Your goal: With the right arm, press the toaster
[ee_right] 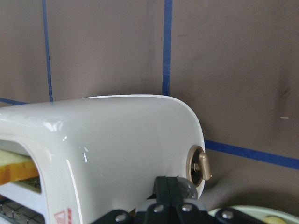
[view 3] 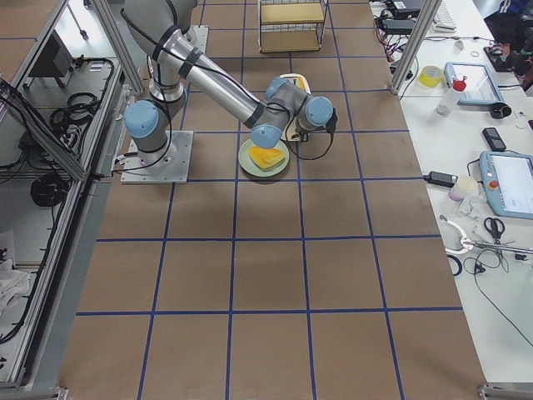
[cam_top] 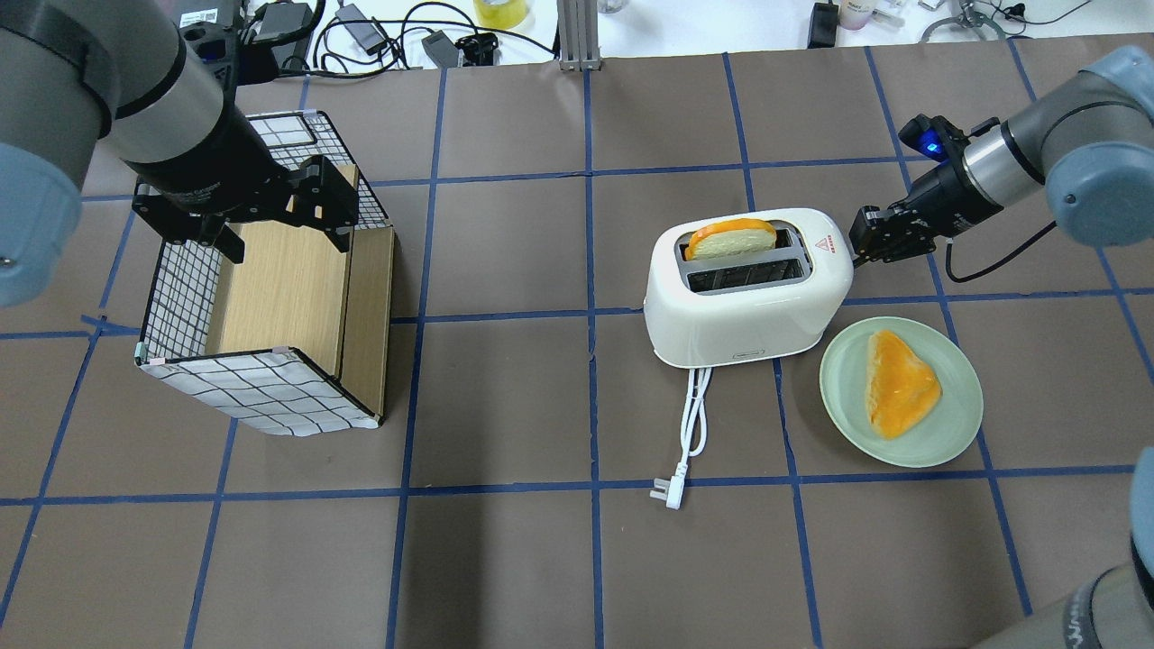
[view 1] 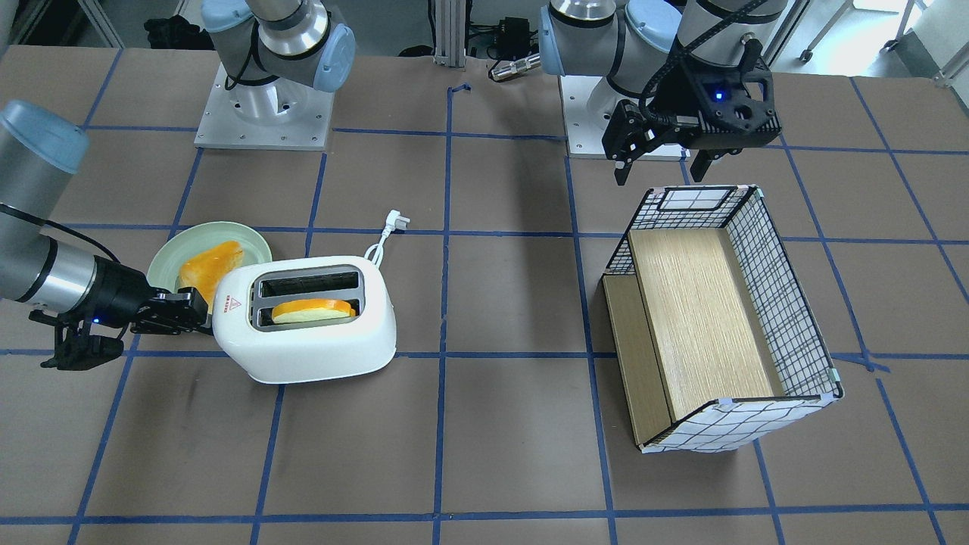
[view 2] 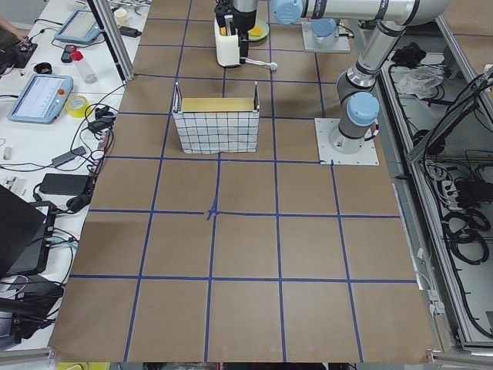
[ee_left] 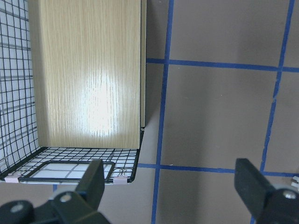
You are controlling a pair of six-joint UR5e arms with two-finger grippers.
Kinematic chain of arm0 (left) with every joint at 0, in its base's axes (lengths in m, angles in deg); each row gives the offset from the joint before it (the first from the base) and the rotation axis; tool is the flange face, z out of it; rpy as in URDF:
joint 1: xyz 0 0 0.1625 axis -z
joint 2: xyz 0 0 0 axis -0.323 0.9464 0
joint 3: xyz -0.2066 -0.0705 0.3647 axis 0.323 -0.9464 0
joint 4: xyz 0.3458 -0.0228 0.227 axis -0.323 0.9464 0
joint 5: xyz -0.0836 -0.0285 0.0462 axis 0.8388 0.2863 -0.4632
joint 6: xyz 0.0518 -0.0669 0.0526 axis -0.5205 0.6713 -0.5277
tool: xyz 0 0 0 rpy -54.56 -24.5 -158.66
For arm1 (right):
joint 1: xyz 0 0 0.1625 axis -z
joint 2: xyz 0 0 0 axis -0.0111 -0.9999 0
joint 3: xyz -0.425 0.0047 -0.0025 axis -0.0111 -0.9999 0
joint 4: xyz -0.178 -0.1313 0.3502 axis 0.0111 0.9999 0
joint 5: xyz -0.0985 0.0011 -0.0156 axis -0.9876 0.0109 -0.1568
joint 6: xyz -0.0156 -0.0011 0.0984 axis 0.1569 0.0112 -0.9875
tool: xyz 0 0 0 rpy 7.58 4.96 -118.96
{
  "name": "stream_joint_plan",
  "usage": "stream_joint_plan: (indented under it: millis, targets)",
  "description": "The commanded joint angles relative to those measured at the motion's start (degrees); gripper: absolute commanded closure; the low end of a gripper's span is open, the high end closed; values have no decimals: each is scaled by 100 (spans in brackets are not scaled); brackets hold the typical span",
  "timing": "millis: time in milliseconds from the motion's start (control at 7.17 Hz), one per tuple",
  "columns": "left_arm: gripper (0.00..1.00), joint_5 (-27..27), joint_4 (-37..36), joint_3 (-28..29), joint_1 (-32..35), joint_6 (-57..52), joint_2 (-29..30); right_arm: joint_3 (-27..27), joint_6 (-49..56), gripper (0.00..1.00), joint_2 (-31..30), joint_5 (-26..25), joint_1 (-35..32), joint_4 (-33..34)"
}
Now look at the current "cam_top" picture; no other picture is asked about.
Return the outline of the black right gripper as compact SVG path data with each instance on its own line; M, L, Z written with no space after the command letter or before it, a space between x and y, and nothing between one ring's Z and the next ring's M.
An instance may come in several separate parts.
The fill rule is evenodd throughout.
M960 161L944 161L897 202L861 206L848 230L853 267L931 254L939 237L956 237L1004 209L977 189Z

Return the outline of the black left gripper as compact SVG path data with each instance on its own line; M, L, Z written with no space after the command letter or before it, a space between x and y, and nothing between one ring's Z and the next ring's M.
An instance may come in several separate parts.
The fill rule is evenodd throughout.
M132 169L133 210L164 243L198 243L240 264L246 245L228 225L276 221L317 230L338 253L352 247L354 182L323 155L284 166L246 115L223 115L190 151Z

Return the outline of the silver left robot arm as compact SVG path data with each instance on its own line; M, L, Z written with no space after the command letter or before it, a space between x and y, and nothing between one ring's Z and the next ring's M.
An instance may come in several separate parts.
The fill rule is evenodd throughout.
M138 177L133 210L165 243L243 262L235 224L325 233L346 253L357 188L314 155L273 161L238 85L277 79L273 50L319 25L257 33L235 23L180 27L152 1L5 1L3 306L42 294L81 216L96 144Z

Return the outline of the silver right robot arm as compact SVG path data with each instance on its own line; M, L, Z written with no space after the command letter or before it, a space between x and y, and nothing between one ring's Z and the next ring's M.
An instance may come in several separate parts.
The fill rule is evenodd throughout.
M899 139L935 167L887 208L862 206L849 229L855 266L931 253L1043 191L1054 225L1094 248L1151 239L1153 62L1112 50L1005 122L964 132L917 114Z

